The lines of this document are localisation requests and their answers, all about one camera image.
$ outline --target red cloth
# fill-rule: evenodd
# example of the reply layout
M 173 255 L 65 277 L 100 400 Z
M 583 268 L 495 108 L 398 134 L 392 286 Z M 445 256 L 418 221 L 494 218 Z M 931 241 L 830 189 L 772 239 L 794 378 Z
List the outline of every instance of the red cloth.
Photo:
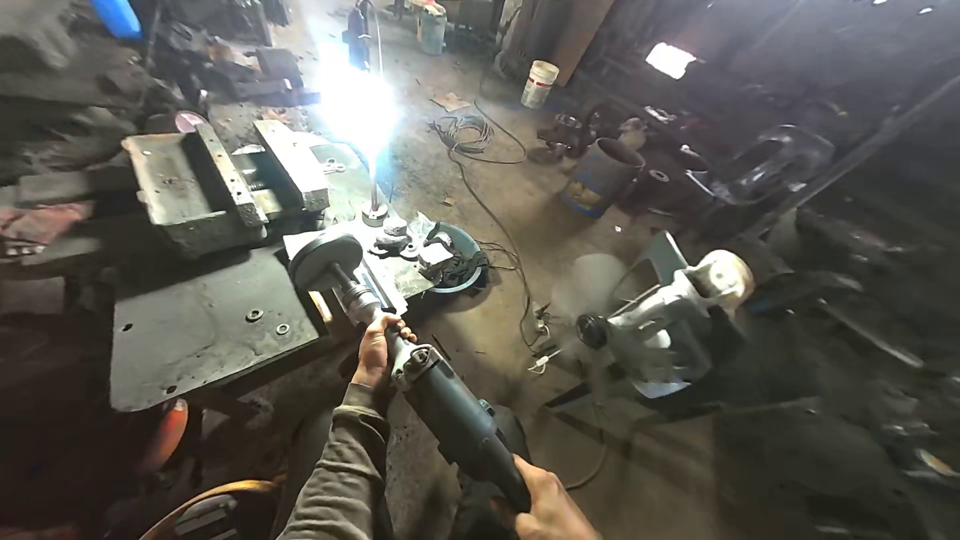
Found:
M 47 245 L 92 213 L 93 201 L 35 209 L 0 208 L 0 237 Z

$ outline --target electric cable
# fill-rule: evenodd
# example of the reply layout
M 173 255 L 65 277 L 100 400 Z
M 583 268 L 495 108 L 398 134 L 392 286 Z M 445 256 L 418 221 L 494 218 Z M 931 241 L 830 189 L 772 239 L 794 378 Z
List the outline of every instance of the electric cable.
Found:
M 507 230 L 506 226 L 503 225 L 503 222 L 500 221 L 500 218 L 497 217 L 496 213 L 487 206 L 487 203 L 477 194 L 476 190 L 473 189 L 473 185 L 470 184 L 467 178 L 467 167 L 461 161 L 454 158 L 454 154 L 459 154 L 465 158 L 474 161 L 480 161 L 483 163 L 495 163 L 500 165 L 514 165 L 518 163 L 523 163 L 527 159 L 527 147 L 520 142 L 520 139 L 516 135 L 510 133 L 506 128 L 501 126 L 494 120 L 489 114 L 487 114 L 480 107 L 480 95 L 483 92 L 483 83 L 487 79 L 487 74 L 490 73 L 491 68 L 484 70 L 483 74 L 480 76 L 480 82 L 477 84 L 477 93 L 473 98 L 473 105 L 486 117 L 488 120 L 493 123 L 494 126 L 500 129 L 503 133 L 507 134 L 517 146 L 520 147 L 520 150 L 523 153 L 523 156 L 519 160 L 487 160 L 484 158 L 479 158 L 477 155 L 482 154 L 487 148 L 493 143 L 493 136 L 495 131 L 490 127 L 490 124 L 487 123 L 484 118 L 473 115 L 465 114 L 464 116 L 444 116 L 439 118 L 438 121 L 433 122 L 431 128 L 437 132 L 437 136 L 440 138 L 440 141 L 446 146 L 446 156 L 448 159 L 456 163 L 457 168 L 460 169 L 460 178 L 464 183 L 464 186 L 467 188 L 467 191 L 476 200 L 477 204 L 480 205 L 480 208 L 493 220 L 493 223 L 503 232 L 503 235 L 507 237 L 507 241 L 510 242 L 510 246 L 513 248 L 513 255 L 516 257 L 516 270 L 520 275 L 520 281 L 523 284 L 523 294 L 524 294 L 524 306 L 523 314 L 520 316 L 520 320 L 517 323 L 517 329 L 520 332 L 520 339 L 523 341 L 523 344 L 526 345 L 527 349 L 531 351 L 534 350 L 533 346 L 537 343 L 539 336 L 535 337 L 533 341 L 527 341 L 526 332 L 523 331 L 523 323 L 526 321 L 527 315 L 530 313 L 530 305 L 533 303 L 533 294 L 530 292 L 530 284 L 527 282 L 527 274 L 523 269 L 523 259 L 519 254 L 519 249 L 516 246 L 516 241 L 510 232 Z M 441 125 L 441 121 L 448 120 L 449 125 Z M 478 133 L 478 136 L 473 140 L 460 141 L 458 140 L 458 135 L 462 130 L 474 130 Z
M 607 415 L 607 413 L 604 412 L 603 409 L 601 408 L 600 404 L 593 402 L 593 415 L 597 419 L 597 428 L 600 430 L 600 444 L 601 444 L 600 458 L 597 459 L 596 465 L 594 465 L 593 468 L 590 469 L 590 472 L 587 473 L 585 477 L 575 482 L 565 483 L 564 489 L 566 491 L 573 491 L 574 489 L 580 489 L 581 487 L 584 487 L 585 485 L 589 484 L 591 481 L 593 481 L 593 479 L 597 478 L 597 475 L 599 475 L 601 469 L 603 469 L 604 462 L 607 461 L 607 447 L 609 445 L 607 444 L 607 436 L 604 434 L 605 432 L 603 430 L 603 426 L 600 425 L 601 412 L 604 414 L 604 416 Z

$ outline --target metal rod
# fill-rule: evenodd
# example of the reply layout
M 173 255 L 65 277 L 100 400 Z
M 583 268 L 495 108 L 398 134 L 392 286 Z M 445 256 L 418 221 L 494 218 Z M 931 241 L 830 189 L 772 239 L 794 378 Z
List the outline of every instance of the metal rod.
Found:
M 357 281 L 352 278 L 347 272 L 344 272 L 344 269 L 340 267 L 340 264 L 337 262 L 330 263 L 330 272 L 333 272 L 333 275 L 340 281 L 340 284 L 344 288 L 350 288 L 356 285 Z
M 846 156 L 838 160 L 827 169 L 819 178 L 810 181 L 810 183 L 800 191 L 791 194 L 783 200 L 775 209 L 767 212 L 759 220 L 749 227 L 743 235 L 746 237 L 758 237 L 773 227 L 777 220 L 788 211 L 806 203 L 831 184 L 840 180 L 850 171 L 854 170 L 863 161 L 876 153 L 877 150 L 886 146 L 897 138 L 907 128 L 913 126 L 917 121 L 924 117 L 926 110 L 941 98 L 960 86 L 960 75 L 955 75 L 950 80 L 943 83 L 942 86 L 930 92 L 923 100 L 913 106 L 907 112 L 889 120 L 884 126 L 876 131 L 870 138 L 863 141 L 862 144 L 850 150 Z

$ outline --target blue barrel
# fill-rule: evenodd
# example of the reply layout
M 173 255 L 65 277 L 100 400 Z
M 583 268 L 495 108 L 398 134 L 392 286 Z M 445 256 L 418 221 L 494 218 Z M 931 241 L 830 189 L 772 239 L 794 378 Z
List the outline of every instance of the blue barrel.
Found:
M 128 0 L 91 1 L 100 20 L 104 21 L 107 30 L 114 37 L 121 39 L 140 39 L 143 37 L 140 21 L 136 18 L 136 13 L 133 12 Z
M 643 170 L 643 156 L 615 138 L 598 138 L 580 158 L 561 198 L 577 211 L 600 217 Z
M 420 10 L 420 18 L 417 21 L 417 38 L 420 40 L 420 49 L 428 55 L 443 54 L 446 12 L 434 14 L 427 8 L 423 8 Z

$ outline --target blue bucket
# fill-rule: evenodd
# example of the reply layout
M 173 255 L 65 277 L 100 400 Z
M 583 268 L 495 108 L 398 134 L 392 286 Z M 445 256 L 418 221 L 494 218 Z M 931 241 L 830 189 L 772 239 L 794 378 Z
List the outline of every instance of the blue bucket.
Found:
M 480 246 L 477 245 L 476 240 L 474 240 L 473 237 L 467 234 L 467 232 L 463 229 L 457 227 L 456 225 L 450 225 L 449 223 L 443 222 L 439 223 L 438 226 L 440 227 L 441 233 L 447 233 L 450 235 L 450 240 L 453 241 L 453 248 L 460 252 L 465 258 L 471 258 L 480 253 Z M 477 267 L 476 271 L 473 272 L 473 275 L 470 276 L 468 280 L 455 287 L 433 287 L 430 290 L 433 292 L 439 292 L 440 294 L 452 294 L 454 292 L 460 292 L 472 287 L 473 284 L 480 279 L 481 274 L 483 274 L 483 268 Z

